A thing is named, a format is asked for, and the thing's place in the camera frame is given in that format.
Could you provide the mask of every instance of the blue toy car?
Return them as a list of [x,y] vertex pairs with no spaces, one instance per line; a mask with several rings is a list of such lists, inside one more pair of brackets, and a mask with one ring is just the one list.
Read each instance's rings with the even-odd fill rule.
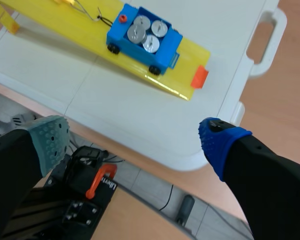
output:
[[[134,20],[138,16],[146,16],[151,21],[151,24],[157,20],[162,21],[168,28],[165,36],[158,37],[160,44],[155,53],[146,51],[142,45],[135,44],[128,38],[128,29],[134,24]],[[151,29],[148,29],[146,34],[152,34]],[[149,72],[158,76],[165,74],[167,68],[173,69],[175,67],[179,58],[177,48],[182,38],[183,36],[174,30],[169,22],[143,7],[137,9],[129,4],[125,4],[107,33],[106,44],[109,51],[113,54],[122,52],[149,66]]]

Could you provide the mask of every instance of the yellow board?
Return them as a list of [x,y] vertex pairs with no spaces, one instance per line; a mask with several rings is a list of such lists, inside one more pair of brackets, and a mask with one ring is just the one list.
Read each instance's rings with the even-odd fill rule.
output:
[[0,5],[0,23],[8,29],[8,31],[12,34],[15,34],[19,25],[15,22],[15,20],[10,16],[10,14]]
[[[102,16],[112,22],[124,6],[119,0],[79,0],[79,2],[92,17],[99,15],[99,8]],[[168,68],[164,75],[155,76],[148,71],[148,66],[133,58],[125,54],[115,55],[109,52],[106,38],[110,27],[102,21],[92,21],[86,14],[74,9],[70,4],[64,2],[58,4],[55,0],[0,0],[0,3],[158,88],[186,100],[190,100],[194,93],[191,82],[197,68],[199,65],[205,66],[210,57],[209,51],[184,37],[177,49],[180,56],[174,69]]]

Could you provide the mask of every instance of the red knob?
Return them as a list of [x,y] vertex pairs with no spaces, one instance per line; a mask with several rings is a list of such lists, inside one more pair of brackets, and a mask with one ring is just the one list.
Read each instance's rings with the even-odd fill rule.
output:
[[121,15],[119,16],[119,23],[124,24],[124,23],[127,22],[127,20],[128,20],[128,18],[127,18],[126,15],[121,14]]

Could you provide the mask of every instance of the silver disc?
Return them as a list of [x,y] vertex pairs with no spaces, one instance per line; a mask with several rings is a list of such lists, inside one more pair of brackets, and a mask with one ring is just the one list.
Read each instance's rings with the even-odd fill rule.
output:
[[134,19],[133,24],[140,24],[146,31],[151,27],[150,19],[144,15],[137,16]]
[[131,27],[129,27],[126,34],[128,35],[128,39],[134,44],[142,43],[147,37],[146,30],[140,24],[133,24]]
[[152,23],[151,30],[158,38],[164,37],[168,32],[168,26],[163,21],[156,20]]
[[148,36],[146,36],[146,40],[143,43],[143,48],[148,52],[148,53],[155,53],[156,51],[158,51],[160,47],[160,42],[159,39],[152,35],[149,34]]

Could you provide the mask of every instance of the toy car wheel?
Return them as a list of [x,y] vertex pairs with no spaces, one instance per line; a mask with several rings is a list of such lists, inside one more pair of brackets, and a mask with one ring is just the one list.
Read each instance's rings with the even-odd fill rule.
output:
[[113,54],[119,54],[120,53],[120,48],[118,46],[112,44],[112,43],[110,43],[107,48]]
[[149,72],[152,73],[153,75],[158,76],[158,75],[160,75],[161,70],[160,70],[158,67],[152,66],[152,65],[151,65],[151,66],[149,67]]

